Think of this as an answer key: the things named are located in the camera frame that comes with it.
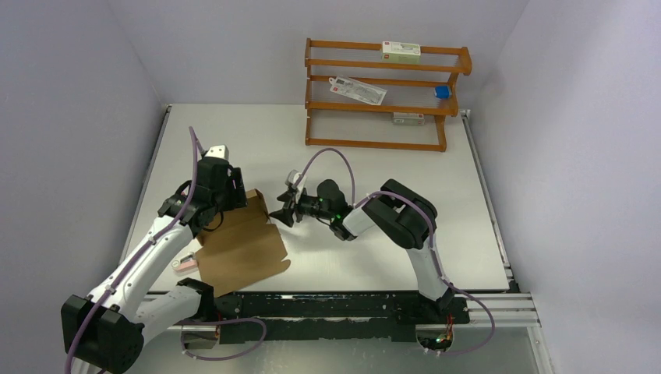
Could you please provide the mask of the brown cardboard box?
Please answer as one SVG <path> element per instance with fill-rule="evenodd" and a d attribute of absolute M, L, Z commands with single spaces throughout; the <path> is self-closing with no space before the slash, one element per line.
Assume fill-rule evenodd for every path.
<path fill-rule="evenodd" d="M 263 194 L 246 193 L 247 206 L 218 214 L 203 231 L 196 252 L 200 279 L 219 298 L 285 272 L 291 265 L 277 225 L 270 222 Z"/>

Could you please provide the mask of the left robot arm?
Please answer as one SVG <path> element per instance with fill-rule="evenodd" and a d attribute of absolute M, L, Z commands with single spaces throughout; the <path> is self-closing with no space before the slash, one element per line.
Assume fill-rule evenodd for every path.
<path fill-rule="evenodd" d="M 174 257 L 217 215 L 247 204 L 240 168 L 206 152 L 193 176 L 167 198 L 138 247 L 86 296 L 70 296 L 61 308 L 67 358 L 110 373 L 126 372 L 143 347 L 185 319 L 217 321 L 213 287 L 185 278 L 152 302 L 144 298 Z"/>

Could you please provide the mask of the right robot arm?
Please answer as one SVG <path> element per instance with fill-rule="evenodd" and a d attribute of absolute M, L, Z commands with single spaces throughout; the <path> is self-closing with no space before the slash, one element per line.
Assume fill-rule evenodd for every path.
<path fill-rule="evenodd" d="M 406 250 L 417 280 L 422 316 L 440 322 L 451 310 L 455 291 L 443 274 L 436 254 L 437 210 L 427 199 L 389 179 L 380 190 L 352 206 L 338 184 L 327 179 L 310 195 L 291 182 L 277 201 L 282 208 L 269 217 L 293 227 L 305 217 L 325 223 L 342 241 L 352 241 L 371 228 L 379 228 L 395 245 Z"/>

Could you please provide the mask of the white box lower shelf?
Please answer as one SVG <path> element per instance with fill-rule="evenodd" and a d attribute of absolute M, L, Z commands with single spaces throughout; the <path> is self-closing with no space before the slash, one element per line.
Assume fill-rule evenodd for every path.
<path fill-rule="evenodd" d="M 418 113 L 394 112 L 392 123 L 395 125 L 421 126 L 425 125 L 425 117 Z"/>

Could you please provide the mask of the white green box top shelf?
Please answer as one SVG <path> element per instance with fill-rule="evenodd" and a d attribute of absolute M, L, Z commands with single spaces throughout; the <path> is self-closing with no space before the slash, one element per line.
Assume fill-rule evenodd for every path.
<path fill-rule="evenodd" d="M 418 65 L 421 58 L 419 44 L 383 41 L 381 44 L 381 61 L 393 64 Z"/>

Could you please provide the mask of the pink white small object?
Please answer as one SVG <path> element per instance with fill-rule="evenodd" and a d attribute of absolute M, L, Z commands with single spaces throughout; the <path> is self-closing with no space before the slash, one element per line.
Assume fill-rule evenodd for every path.
<path fill-rule="evenodd" d="M 174 259 L 171 262 L 171 268 L 174 271 L 174 273 L 178 274 L 179 276 L 192 273 L 193 271 L 198 269 L 196 253 L 190 252 L 189 254 L 181 258 Z"/>

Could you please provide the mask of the orange wooden shelf rack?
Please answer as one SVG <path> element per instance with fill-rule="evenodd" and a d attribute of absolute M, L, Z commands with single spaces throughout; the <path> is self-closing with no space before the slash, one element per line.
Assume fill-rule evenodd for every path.
<path fill-rule="evenodd" d="M 304 47 L 306 88 L 304 107 L 307 146 L 343 146 L 393 150 L 444 152 L 445 122 L 459 114 L 457 83 L 473 70 L 467 47 L 421 46 L 418 65 L 381 61 L 381 44 L 356 41 L 324 41 L 307 38 Z M 347 77 L 387 90 L 381 105 L 368 105 L 331 93 L 330 77 Z M 453 96 L 439 100 L 434 88 L 448 85 Z M 321 111 L 392 115 L 394 112 L 423 114 L 431 121 L 435 143 L 405 143 L 396 140 L 320 138 L 313 134 L 313 119 Z"/>

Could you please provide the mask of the white flat package middle shelf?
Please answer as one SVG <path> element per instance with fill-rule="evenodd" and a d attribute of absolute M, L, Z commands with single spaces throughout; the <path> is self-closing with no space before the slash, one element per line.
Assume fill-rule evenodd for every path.
<path fill-rule="evenodd" d="M 381 105 L 387 90 L 347 77 L 330 77 L 330 92 L 368 105 Z"/>

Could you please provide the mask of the blue small cube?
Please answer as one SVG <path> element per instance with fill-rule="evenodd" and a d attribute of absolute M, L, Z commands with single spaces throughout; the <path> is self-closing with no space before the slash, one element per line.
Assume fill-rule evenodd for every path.
<path fill-rule="evenodd" d="M 434 96 L 439 100 L 448 100 L 453 96 L 452 89 L 448 85 L 436 86 Z"/>

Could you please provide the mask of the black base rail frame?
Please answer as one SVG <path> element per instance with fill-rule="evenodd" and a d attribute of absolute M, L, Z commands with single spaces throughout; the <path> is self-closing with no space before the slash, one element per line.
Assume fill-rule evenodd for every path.
<path fill-rule="evenodd" d="M 529 295 L 455 295 L 436 307 L 415 291 L 348 293 L 234 292 L 214 297 L 209 286 L 182 283 L 150 293 L 130 312 L 117 302 L 93 311 L 84 343 L 107 337 L 141 347 L 176 324 L 219 329 L 223 344 L 251 340 L 388 338 L 439 344 L 451 328 L 528 327 L 539 322 Z"/>

